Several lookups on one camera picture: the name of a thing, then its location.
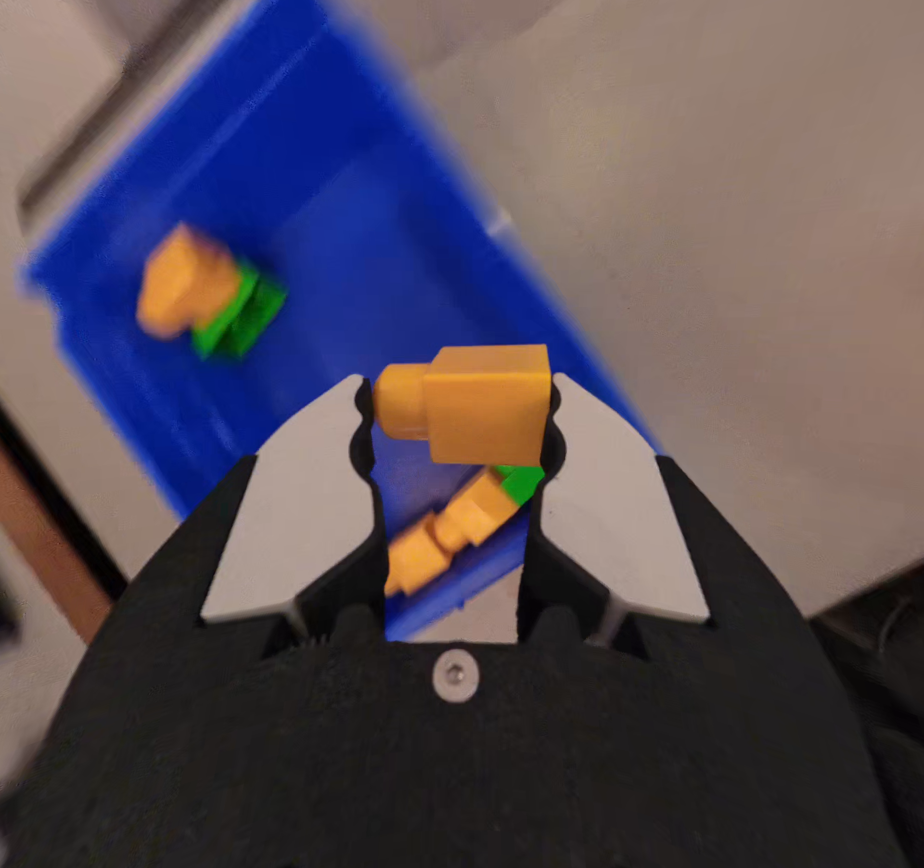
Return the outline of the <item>blue plastic storage bin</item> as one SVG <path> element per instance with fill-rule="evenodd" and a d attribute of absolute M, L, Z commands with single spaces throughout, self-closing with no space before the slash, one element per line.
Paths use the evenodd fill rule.
<path fill-rule="evenodd" d="M 148 254 L 179 223 L 269 273 L 283 307 L 243 359 L 136 323 Z M 351 374 L 449 345 L 541 343 L 653 436 L 482 202 L 343 0 L 256 0 L 39 238 L 23 282 L 60 350 L 181 518 Z"/>

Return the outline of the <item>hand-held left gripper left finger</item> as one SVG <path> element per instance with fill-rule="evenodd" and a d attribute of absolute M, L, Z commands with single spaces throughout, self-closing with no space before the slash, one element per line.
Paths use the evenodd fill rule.
<path fill-rule="evenodd" d="M 350 375 L 260 448 L 202 605 L 206 623 L 281 615 L 332 636 L 341 612 L 384 624 L 386 531 L 372 479 L 372 385 Z"/>

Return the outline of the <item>green toy block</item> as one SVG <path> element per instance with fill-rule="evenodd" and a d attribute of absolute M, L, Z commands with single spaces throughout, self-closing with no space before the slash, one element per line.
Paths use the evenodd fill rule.
<path fill-rule="evenodd" d="M 288 293 L 271 274 L 237 259 L 237 294 L 209 323 L 191 330 L 191 347 L 202 361 L 243 360 L 280 313 Z"/>
<path fill-rule="evenodd" d="M 545 478 L 540 466 L 496 465 L 492 470 L 499 478 L 502 492 L 518 507 L 529 502 Z"/>

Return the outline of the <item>grey desk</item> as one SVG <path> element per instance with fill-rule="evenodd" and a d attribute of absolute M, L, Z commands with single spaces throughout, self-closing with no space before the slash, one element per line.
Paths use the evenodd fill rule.
<path fill-rule="evenodd" d="M 127 64 L 28 256 L 255 1 L 81 0 Z M 343 1 L 653 446 L 859 630 L 922 566 L 923 0 Z"/>

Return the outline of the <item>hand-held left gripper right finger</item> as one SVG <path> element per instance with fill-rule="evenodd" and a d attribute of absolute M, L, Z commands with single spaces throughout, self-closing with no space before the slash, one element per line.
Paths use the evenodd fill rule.
<path fill-rule="evenodd" d="M 704 624 L 710 608 L 659 465 L 622 415 L 567 374 L 552 376 L 516 607 L 526 643 L 564 608 L 578 637 L 610 643 L 629 614 Z"/>

